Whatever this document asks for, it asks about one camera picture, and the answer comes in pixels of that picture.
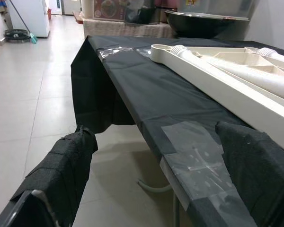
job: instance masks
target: black fabric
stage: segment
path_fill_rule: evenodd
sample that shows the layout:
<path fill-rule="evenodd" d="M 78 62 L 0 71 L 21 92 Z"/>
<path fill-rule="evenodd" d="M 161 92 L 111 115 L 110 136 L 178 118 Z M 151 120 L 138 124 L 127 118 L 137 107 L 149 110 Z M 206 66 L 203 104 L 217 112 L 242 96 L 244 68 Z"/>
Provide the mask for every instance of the black fabric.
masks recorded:
<path fill-rule="evenodd" d="M 95 135 L 87 128 L 78 127 L 75 133 L 55 143 L 43 161 L 26 176 L 11 200 L 17 200 L 26 190 L 41 190 L 59 223 L 71 226 L 89 178 L 92 154 L 97 149 Z"/>
<path fill-rule="evenodd" d="M 284 150 L 266 133 L 220 122 L 223 159 L 241 198 L 259 226 L 284 222 Z"/>
<path fill-rule="evenodd" d="M 256 42 L 215 39 L 88 37 L 71 65 L 77 123 L 85 124 L 95 133 L 105 131 L 110 124 L 136 123 L 158 161 L 163 155 L 176 153 L 162 130 L 163 126 L 185 121 L 197 122 L 218 144 L 221 142 L 215 133 L 217 122 L 248 126 L 194 85 L 164 65 L 156 64 L 139 53 L 138 49 L 148 50 L 152 44 L 267 47 Z M 101 62 L 98 58 L 99 52 L 114 47 L 132 49 L 109 55 Z M 217 213 L 216 207 L 207 206 L 206 201 L 206 198 L 200 201 L 191 198 L 188 213 L 194 226 L 225 226 L 226 223 Z"/>

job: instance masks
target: transparent tape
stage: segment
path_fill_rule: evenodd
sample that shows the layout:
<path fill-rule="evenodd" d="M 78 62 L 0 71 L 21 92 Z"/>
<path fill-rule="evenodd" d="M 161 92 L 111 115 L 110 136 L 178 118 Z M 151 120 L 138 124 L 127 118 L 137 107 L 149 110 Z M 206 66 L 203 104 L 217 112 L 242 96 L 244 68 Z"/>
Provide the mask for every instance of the transparent tape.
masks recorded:
<path fill-rule="evenodd" d="M 101 50 L 98 52 L 98 56 L 100 59 L 105 59 L 110 55 L 126 52 L 126 51 L 136 51 L 144 57 L 151 57 L 151 49 L 150 48 L 132 48 L 132 47 L 114 47 L 106 50 Z"/>
<path fill-rule="evenodd" d="M 176 150 L 164 158 L 190 200 L 208 198 L 228 226 L 256 226 L 231 181 L 222 146 L 197 122 L 162 130 Z"/>

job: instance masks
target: white refrigerator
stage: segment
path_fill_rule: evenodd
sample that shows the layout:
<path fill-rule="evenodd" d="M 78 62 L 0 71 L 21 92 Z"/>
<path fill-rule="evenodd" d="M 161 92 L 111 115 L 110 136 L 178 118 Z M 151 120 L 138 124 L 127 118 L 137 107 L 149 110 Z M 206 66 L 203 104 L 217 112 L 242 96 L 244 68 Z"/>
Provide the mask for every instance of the white refrigerator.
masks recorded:
<path fill-rule="evenodd" d="M 12 0 L 28 29 L 37 37 L 48 37 L 50 32 L 45 0 Z M 9 0 L 6 0 L 14 29 L 25 29 Z"/>

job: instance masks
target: table leg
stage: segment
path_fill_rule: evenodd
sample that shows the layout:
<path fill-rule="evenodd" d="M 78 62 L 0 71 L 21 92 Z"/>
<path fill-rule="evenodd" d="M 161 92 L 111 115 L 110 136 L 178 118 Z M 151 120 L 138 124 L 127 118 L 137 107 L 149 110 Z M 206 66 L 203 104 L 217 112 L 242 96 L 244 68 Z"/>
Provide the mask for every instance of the table leg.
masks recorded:
<path fill-rule="evenodd" d="M 162 188 L 153 188 L 148 186 L 146 183 L 144 183 L 142 180 L 138 180 L 138 185 L 140 185 L 143 189 L 149 191 L 149 192 L 154 192 L 154 193 L 162 193 L 162 192 L 167 192 L 169 190 L 171 190 L 171 185 L 167 185 L 165 187 Z"/>
<path fill-rule="evenodd" d="M 173 215 L 174 215 L 173 227 L 179 227 L 180 226 L 179 199 L 175 193 L 173 198 Z"/>

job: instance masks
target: white plastic tray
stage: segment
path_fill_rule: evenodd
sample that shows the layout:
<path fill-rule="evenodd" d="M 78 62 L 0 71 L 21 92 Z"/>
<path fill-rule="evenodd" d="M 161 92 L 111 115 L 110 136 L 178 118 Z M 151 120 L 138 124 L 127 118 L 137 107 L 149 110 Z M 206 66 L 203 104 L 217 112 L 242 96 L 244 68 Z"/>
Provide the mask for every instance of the white plastic tray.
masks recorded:
<path fill-rule="evenodd" d="M 172 54 L 170 48 L 153 45 L 151 59 L 171 68 L 284 148 L 284 98 L 213 64 L 227 61 L 284 78 L 283 62 L 253 54 L 248 48 L 211 47 L 188 47 L 195 56 L 193 61 L 186 61 Z"/>

